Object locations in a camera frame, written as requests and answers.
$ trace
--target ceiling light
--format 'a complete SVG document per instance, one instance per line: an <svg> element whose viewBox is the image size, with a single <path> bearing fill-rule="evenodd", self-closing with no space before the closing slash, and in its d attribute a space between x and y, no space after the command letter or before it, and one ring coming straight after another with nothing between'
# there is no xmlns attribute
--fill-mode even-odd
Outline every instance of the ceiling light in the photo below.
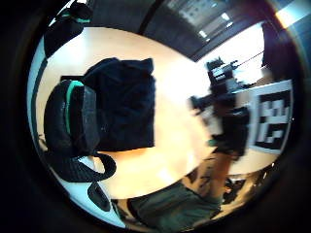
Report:
<svg viewBox="0 0 311 233"><path fill-rule="evenodd" d="M203 37L203 38L206 38L206 37L207 37L206 33L205 33L204 31L202 31L202 30L200 30L200 31L198 32L198 34L200 34L201 37Z"/></svg>
<svg viewBox="0 0 311 233"><path fill-rule="evenodd" d="M230 17L226 13L222 13L222 18L226 21L230 20Z"/></svg>

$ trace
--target table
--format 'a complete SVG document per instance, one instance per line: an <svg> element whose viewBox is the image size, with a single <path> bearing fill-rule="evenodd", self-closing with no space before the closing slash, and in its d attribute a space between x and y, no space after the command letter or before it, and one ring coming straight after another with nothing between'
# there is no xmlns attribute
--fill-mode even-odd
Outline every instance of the table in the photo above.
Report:
<svg viewBox="0 0 311 233"><path fill-rule="evenodd" d="M50 59L39 86L37 100L38 133L43 134L43 112L52 89L62 75L83 75L98 61L118 59L154 60L155 146L120 152L106 152L117 163L116 174L103 181L111 198L126 199L160 190L189 173L214 148L199 116L194 116L188 99L204 96L209 81L203 66L156 41L112 28L87 27ZM272 163L275 154L248 150L230 174L257 171ZM102 165L94 158L94 165Z"/></svg>

